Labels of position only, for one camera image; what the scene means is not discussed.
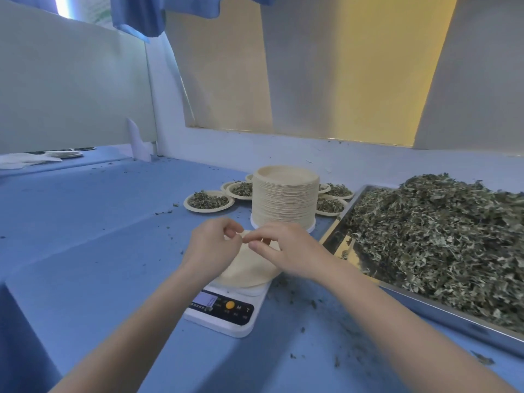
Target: stack of paper plates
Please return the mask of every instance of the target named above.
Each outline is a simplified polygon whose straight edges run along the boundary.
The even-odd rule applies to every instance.
[[[304,168],[275,165],[260,168],[252,179],[254,225],[283,221],[298,223],[306,230],[314,228],[320,183],[317,174]]]
[[[58,157],[61,159],[70,159],[73,157],[81,157],[82,152],[74,150],[50,150],[46,151],[46,155],[51,157]]]

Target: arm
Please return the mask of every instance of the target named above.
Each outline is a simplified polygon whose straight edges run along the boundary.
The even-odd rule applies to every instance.
[[[268,239],[278,241],[281,251],[270,248]],[[331,255],[300,226],[269,223],[247,234],[244,242],[281,269],[330,290],[414,391],[515,392],[351,264]]]
[[[179,269],[51,393],[136,392],[184,310],[239,253],[242,238],[236,233],[242,231],[241,225],[226,218],[209,219],[197,227]]]

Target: metal tray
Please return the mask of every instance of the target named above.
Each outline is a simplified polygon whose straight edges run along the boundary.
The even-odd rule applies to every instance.
[[[337,248],[346,238],[345,222],[350,218],[351,211],[362,196],[371,189],[383,188],[383,186],[365,185],[355,193],[351,202],[342,212],[341,220],[331,231],[331,234],[324,240],[324,247],[334,254]],[[354,247],[355,252],[364,267],[369,267],[373,271],[373,265],[367,264],[365,255],[359,251],[358,246]],[[505,350],[515,356],[524,358],[524,335],[499,327],[478,317],[460,312],[449,306],[440,304],[431,299],[426,299],[403,288],[379,281],[379,286],[416,314],[428,318],[436,323],[445,325],[453,330],[459,331],[469,337]]]

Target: blue tabletop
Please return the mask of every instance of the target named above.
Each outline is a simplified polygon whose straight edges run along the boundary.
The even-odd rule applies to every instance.
[[[209,218],[184,209],[185,197],[244,176],[162,158],[3,182],[0,201],[11,199],[13,206],[0,221],[6,237],[0,270],[10,275],[10,293],[59,373],[69,371],[176,269],[191,230]],[[249,203],[237,202],[221,214],[250,228]],[[318,218],[313,235],[319,238],[331,221]],[[491,357],[491,367],[524,391],[523,360],[434,325],[464,349]],[[181,320],[141,391],[406,389],[331,294],[281,275],[246,338]]]

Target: pile of dried herbs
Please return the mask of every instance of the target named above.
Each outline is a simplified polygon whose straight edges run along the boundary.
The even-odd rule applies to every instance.
[[[317,200],[317,211],[322,212],[342,212],[344,210],[344,205],[336,200],[335,198],[322,198],[319,197]]]
[[[231,193],[242,197],[252,197],[253,184],[252,182],[241,182],[239,185],[231,188]]]
[[[376,278],[524,333],[524,193],[421,175],[366,193],[347,228]]]
[[[210,196],[203,190],[195,192],[193,197],[187,201],[189,205],[191,205],[193,208],[198,208],[199,210],[220,208],[226,205],[228,202],[229,199],[226,196]]]
[[[334,185],[332,183],[328,183],[328,185],[331,186],[331,190],[329,191],[330,196],[335,197],[346,197],[351,196],[352,191],[350,191],[345,185]]]

